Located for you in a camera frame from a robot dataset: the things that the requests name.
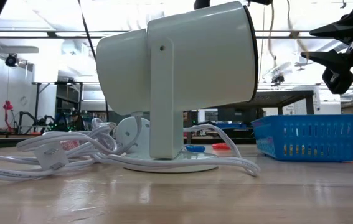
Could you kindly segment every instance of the red plastic piece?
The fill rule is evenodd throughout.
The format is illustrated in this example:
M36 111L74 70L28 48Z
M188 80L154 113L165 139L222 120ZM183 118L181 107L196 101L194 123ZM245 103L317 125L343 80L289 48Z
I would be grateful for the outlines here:
M229 146L226 143L213 144L212 148L214 150L230 150Z

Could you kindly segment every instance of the black cable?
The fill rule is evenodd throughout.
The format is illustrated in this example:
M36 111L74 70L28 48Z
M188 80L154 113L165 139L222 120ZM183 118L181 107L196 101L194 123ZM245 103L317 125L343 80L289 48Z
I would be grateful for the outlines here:
M83 22L83 27L85 28L85 33L87 34L90 49L92 50L93 58L96 60L96 53L95 49L93 48L92 40L90 38L87 22L85 21L85 16L83 16L83 11L82 11L82 6L81 6L81 0L77 0L79 4L79 8L81 9L81 15L82 15L82 22Z

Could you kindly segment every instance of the ceiling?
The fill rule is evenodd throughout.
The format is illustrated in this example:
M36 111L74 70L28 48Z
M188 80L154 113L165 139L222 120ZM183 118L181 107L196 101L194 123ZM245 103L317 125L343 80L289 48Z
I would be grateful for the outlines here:
M225 2L230 1L211 0L212 5ZM309 30L339 20L344 14L350 13L353 8L353 0L345 0L344 2L347 3L345 8L342 8L342 0L290 0L290 2L293 29L302 31L301 35L309 35ZM194 0L81 0L89 31L97 32L92 33L93 37L116 35L119 34L117 31L125 32L145 28L151 19L191 11L193 3ZM269 30L271 26L271 7L253 3L249 10L258 37L258 54L261 62L260 83L262 83L260 89L289 90L302 84L322 83L321 75L324 67L312 62L306 64L306 60L298 56L303 50L297 44L297 40L276 38L269 40L269 33L262 32ZM287 13L287 1L276 0L273 25L275 32L271 33L272 37L289 35ZM47 31L59 32L57 35L64 37L59 58L59 75L75 77L83 82L98 81L95 62L87 40L66 38L67 36L85 36L77 0L7 0L0 16L0 31L2 31L0 47L35 46L40 49L59 40L28 39L28 37L47 36L45 33ZM99 39L93 39L93 45L96 46L98 41ZM268 49L269 41L271 51L277 57L277 68L274 68ZM303 39L302 41L310 51L341 48L341 43L331 39ZM20 54L19 56L31 63L36 63L41 59L37 57L37 54ZM275 73L285 75L284 85L278 87L270 85ZM324 96L330 95L325 86L321 86L321 93ZM353 86L345 97L353 99Z

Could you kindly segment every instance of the wooden table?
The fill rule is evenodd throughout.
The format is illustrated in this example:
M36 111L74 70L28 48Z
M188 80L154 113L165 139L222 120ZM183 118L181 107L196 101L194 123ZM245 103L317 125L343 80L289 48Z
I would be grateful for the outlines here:
M240 150L262 168L259 177L237 167L149 174L95 164L73 175L0 181L0 223L353 223L353 163L277 162L255 146Z

